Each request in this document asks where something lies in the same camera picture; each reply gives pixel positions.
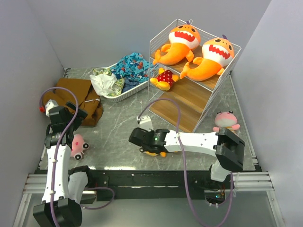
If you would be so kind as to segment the yellow frog plush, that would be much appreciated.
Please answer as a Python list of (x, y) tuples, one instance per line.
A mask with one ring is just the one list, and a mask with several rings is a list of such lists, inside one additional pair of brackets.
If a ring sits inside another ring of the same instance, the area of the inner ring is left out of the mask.
[(167, 156), (167, 153), (165, 153), (165, 152), (160, 152), (159, 154), (157, 154), (157, 153), (151, 153), (149, 151), (145, 151), (143, 148), (140, 148), (140, 152), (144, 153), (144, 154), (147, 154), (147, 155), (150, 155), (152, 157), (155, 157), (155, 156), (166, 157)]
[(179, 76), (172, 71), (159, 68), (158, 76), (150, 78), (150, 83), (162, 91), (168, 91), (178, 80)]

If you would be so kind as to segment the large orange shark plush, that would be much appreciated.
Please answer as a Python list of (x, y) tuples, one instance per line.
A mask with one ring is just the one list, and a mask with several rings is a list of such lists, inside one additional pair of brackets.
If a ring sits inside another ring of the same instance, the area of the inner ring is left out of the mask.
[(157, 50), (154, 56), (153, 65), (157, 63), (171, 66), (179, 63), (183, 59), (191, 62), (194, 59), (193, 51), (199, 46), (201, 41), (198, 30), (191, 21), (175, 27), (169, 33), (169, 43)]

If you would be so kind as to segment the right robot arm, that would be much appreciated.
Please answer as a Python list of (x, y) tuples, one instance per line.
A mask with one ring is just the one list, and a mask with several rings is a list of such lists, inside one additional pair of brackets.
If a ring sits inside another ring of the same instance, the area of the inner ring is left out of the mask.
[(185, 133), (168, 129), (147, 131), (133, 129), (130, 143), (140, 147), (140, 152), (151, 154), (195, 152), (217, 158), (210, 168), (207, 183), (219, 188), (231, 172), (243, 171), (245, 142), (227, 128), (210, 133)]

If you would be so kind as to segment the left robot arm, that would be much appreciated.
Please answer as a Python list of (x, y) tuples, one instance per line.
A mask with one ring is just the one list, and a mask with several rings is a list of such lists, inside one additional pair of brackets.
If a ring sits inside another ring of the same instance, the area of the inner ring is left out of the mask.
[(45, 137), (48, 169), (45, 191), (40, 205), (33, 208), (33, 216), (41, 227), (79, 227), (82, 224), (80, 205), (83, 190), (94, 185), (87, 166), (69, 170), (74, 131), (87, 117), (85, 110), (72, 102), (59, 106), (50, 99), (45, 105), (50, 118)]

